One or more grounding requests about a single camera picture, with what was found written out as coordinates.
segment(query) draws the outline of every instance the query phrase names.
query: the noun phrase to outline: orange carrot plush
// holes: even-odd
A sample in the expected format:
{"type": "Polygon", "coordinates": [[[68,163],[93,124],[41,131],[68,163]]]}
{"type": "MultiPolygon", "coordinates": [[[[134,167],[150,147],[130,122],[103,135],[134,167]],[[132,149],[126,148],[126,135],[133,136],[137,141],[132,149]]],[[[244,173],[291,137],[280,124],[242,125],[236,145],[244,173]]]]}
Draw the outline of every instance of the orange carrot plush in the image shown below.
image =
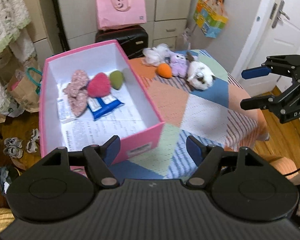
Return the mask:
{"type": "Polygon", "coordinates": [[[164,77],[164,78],[171,78],[172,77],[172,70],[170,66],[167,63],[161,63],[157,67],[157,73],[158,75],[164,77]]]}

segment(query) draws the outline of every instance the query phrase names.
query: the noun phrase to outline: purple plush toy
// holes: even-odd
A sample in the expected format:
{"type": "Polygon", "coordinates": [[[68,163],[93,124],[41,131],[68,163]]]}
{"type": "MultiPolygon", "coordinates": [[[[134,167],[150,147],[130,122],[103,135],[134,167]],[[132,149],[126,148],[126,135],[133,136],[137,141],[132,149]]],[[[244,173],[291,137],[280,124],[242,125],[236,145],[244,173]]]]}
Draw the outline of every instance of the purple plush toy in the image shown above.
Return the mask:
{"type": "Polygon", "coordinates": [[[179,76],[181,78],[186,77],[188,69],[186,56],[172,52],[170,58],[170,67],[172,70],[172,76],[179,76]]]}

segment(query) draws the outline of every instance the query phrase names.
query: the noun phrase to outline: door handle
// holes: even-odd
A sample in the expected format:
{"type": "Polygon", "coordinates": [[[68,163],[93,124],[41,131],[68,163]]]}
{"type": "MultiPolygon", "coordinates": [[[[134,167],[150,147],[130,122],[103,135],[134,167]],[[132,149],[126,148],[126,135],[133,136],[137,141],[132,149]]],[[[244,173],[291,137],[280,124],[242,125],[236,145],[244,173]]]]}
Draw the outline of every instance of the door handle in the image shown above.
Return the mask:
{"type": "Polygon", "coordinates": [[[284,17],[286,17],[287,20],[290,20],[290,17],[285,12],[283,12],[282,10],[280,10],[280,14],[283,15],[284,17]]]}
{"type": "Polygon", "coordinates": [[[281,15],[285,16],[287,20],[290,20],[290,17],[284,11],[282,11],[283,6],[284,6],[284,0],[281,0],[274,21],[271,26],[273,29],[277,26],[278,21],[282,21],[281,15]]]}

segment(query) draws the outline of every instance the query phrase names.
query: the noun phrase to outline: green egg-shaped toy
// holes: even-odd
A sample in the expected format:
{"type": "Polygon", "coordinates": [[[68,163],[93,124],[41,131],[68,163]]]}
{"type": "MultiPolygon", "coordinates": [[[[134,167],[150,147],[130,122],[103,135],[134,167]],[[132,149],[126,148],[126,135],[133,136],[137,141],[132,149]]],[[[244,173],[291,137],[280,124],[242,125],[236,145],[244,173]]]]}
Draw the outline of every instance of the green egg-shaped toy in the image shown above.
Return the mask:
{"type": "Polygon", "coordinates": [[[119,70],[113,71],[110,74],[109,79],[110,79],[111,86],[114,89],[119,90],[122,87],[123,74],[121,73],[121,71],[119,71],[119,70]]]}

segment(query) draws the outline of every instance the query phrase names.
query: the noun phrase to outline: red heart plush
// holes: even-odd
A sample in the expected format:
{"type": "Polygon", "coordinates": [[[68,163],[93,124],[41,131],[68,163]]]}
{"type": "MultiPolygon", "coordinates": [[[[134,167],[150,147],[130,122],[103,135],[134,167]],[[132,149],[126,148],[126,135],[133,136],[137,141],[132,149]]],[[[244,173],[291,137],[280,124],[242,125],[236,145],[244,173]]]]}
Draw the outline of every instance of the red heart plush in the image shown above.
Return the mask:
{"type": "Polygon", "coordinates": [[[88,84],[87,91],[91,98],[102,98],[110,94],[111,84],[108,76],[98,73],[88,84]]]}

